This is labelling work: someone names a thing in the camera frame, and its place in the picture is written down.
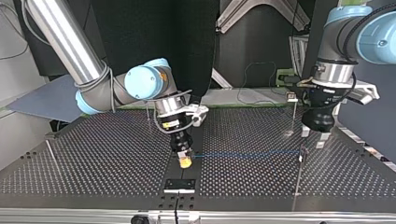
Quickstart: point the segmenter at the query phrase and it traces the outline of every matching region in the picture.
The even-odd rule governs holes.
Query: gray cable
[[[1,7],[6,7],[6,8],[7,8],[8,10],[10,10],[10,11],[15,15],[15,17],[18,19],[18,14],[17,14],[17,12],[15,11],[15,9],[14,9],[12,6],[7,5],[6,3],[0,2],[0,12],[3,14],[3,16],[4,16],[4,17],[6,18],[6,20],[9,22],[9,24],[11,25],[11,28],[18,34],[18,36],[19,36],[24,42],[26,42],[26,40],[25,40],[24,36],[22,35],[22,33],[20,33],[20,31],[18,30],[18,28],[12,23],[12,21],[9,19],[8,15],[6,14],[6,12],[5,12]],[[1,60],[6,60],[6,59],[12,59],[12,58],[16,58],[16,57],[18,57],[18,56],[21,56],[21,55],[24,54],[28,49],[29,49],[29,45],[28,45],[28,43],[26,42],[26,46],[25,46],[24,50],[23,50],[21,53],[18,53],[18,54],[12,55],[12,56],[7,56],[7,57],[0,58],[0,61],[1,61]]]
[[[171,134],[171,133],[178,133],[178,132],[181,132],[181,131],[184,131],[184,130],[189,129],[189,128],[192,126],[192,124],[194,123],[194,121],[192,120],[192,121],[190,122],[190,124],[188,124],[187,126],[185,126],[185,127],[183,127],[183,128],[179,128],[179,129],[176,129],[176,130],[173,130],[173,131],[166,131],[166,130],[164,130],[164,129],[161,127],[161,125],[158,123],[158,119],[157,119],[157,108],[154,106],[154,123],[155,123],[155,125],[157,126],[157,128],[158,128],[162,133]]]
[[[0,12],[3,13],[4,17],[6,18],[6,20],[8,21],[8,23],[12,26],[12,28],[15,30],[15,32],[17,32],[17,34],[24,40],[24,36],[23,34],[20,32],[20,30],[14,25],[14,23],[12,23],[12,21],[9,19],[9,17],[7,16],[6,12],[1,8],[1,7],[6,7],[8,10],[10,10],[12,12],[12,14],[15,15],[15,18],[18,19],[18,14],[17,11],[10,5],[4,3],[4,2],[0,2]]]
[[[32,33],[32,35],[34,35],[39,41],[43,42],[46,45],[50,46],[50,43],[46,40],[44,40],[43,38],[41,38],[30,26],[29,21],[27,20],[27,15],[26,15],[26,11],[27,11],[27,6],[26,6],[26,0],[21,0],[21,11],[22,11],[22,16],[23,16],[23,21],[26,24],[27,29],[30,31],[30,33]]]

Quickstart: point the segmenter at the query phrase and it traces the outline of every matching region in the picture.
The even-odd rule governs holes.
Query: perforated metal tabletop
[[[177,167],[144,110],[80,119],[0,172],[0,207],[396,213],[396,174],[337,128],[309,154],[295,197],[302,124],[287,108],[211,109],[191,130],[196,159]],[[194,194],[164,194],[167,179]]]

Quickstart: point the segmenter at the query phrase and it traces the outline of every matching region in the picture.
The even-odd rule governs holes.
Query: metal stand
[[[224,90],[231,90],[233,88],[233,86],[215,68],[213,68],[213,70],[212,70],[212,78]]]

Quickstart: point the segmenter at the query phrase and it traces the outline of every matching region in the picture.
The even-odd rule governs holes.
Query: robotic arm
[[[311,130],[329,133],[333,109],[355,88],[356,60],[396,64],[396,4],[373,11],[367,6],[338,7],[324,27],[317,65],[305,100],[310,104],[302,122]]]
[[[154,101],[157,127],[170,134],[170,145],[179,157],[180,167],[191,166],[192,138],[186,130],[199,127],[208,109],[185,104],[183,95],[188,91],[177,91],[168,61],[152,60],[113,77],[111,68],[98,59],[64,0],[22,0],[22,7],[22,11],[26,7],[31,13],[75,80],[79,88],[76,100],[82,112],[93,115],[140,100]]]

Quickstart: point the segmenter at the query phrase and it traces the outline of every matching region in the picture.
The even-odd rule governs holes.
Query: metal rod
[[[49,141],[49,140],[46,140],[46,144],[47,144],[47,147],[48,147],[48,149],[49,149],[50,156],[51,156],[54,160],[56,160],[55,154],[53,153],[52,147],[51,147],[51,145],[50,145],[50,141]]]
[[[293,109],[293,121],[296,119],[297,103],[298,103],[298,102],[295,102],[295,103],[294,103],[294,109]]]
[[[77,84],[101,76],[104,65],[64,0],[27,0],[27,7]]]

